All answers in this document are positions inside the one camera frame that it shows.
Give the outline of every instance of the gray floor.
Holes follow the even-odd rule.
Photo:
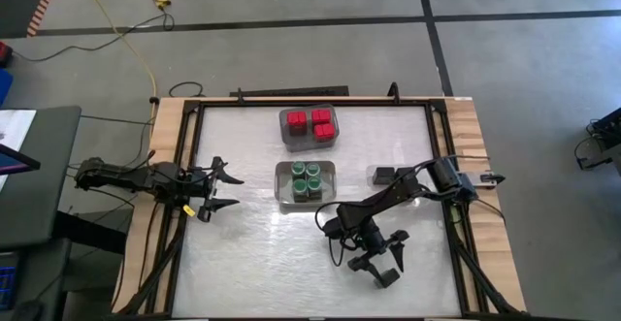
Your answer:
[[[157,15],[149,0],[102,0],[118,25]],[[436,15],[621,9],[621,0],[431,0]],[[419,16],[419,0],[173,0],[179,24],[315,17]],[[500,187],[511,247],[535,315],[612,320],[621,314],[621,187],[609,167],[583,173],[573,147],[584,126],[621,106],[618,17],[440,23],[454,93],[474,96]],[[42,28],[106,26],[92,0],[52,0]],[[11,40],[44,55],[108,36]],[[198,80],[210,96],[238,86],[270,89],[348,84],[352,94],[441,95],[424,24],[136,34],[159,94]],[[122,44],[43,64],[18,61],[5,106],[78,104],[84,113],[148,119],[150,86]],[[123,162],[140,126],[82,120],[73,159]],[[63,206],[105,210],[113,201],[72,189]]]

